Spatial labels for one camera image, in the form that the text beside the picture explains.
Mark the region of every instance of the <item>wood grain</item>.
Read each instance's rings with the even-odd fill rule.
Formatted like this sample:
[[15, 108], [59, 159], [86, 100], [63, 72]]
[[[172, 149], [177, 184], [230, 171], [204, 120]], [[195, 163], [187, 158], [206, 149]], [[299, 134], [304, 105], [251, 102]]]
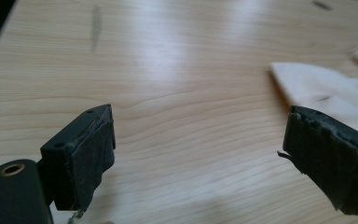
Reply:
[[20, 0], [0, 36], [0, 164], [39, 160], [109, 103], [117, 163], [80, 223], [358, 223], [276, 155], [288, 106], [269, 63], [358, 77], [358, 1], [325, 3]]

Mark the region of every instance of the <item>worn black material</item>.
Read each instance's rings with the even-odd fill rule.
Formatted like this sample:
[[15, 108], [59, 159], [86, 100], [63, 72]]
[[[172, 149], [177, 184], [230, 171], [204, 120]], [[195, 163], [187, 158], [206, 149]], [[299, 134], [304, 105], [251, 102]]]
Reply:
[[0, 223], [52, 223], [34, 161], [11, 161], [0, 166]]
[[292, 106], [281, 157], [326, 194], [336, 209], [358, 215], [358, 132], [312, 109]]
[[115, 162], [115, 147], [111, 106], [82, 113], [41, 148], [47, 198], [59, 210], [86, 211], [103, 172]]

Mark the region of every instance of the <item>table surface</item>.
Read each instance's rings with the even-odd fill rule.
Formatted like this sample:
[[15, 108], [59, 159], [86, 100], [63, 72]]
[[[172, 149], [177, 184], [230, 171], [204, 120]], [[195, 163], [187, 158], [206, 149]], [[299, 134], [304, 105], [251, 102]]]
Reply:
[[40, 160], [112, 104], [117, 162], [80, 223], [358, 223], [276, 154], [271, 62], [358, 77], [358, 1], [324, 2], [19, 0], [0, 35], [0, 164]]

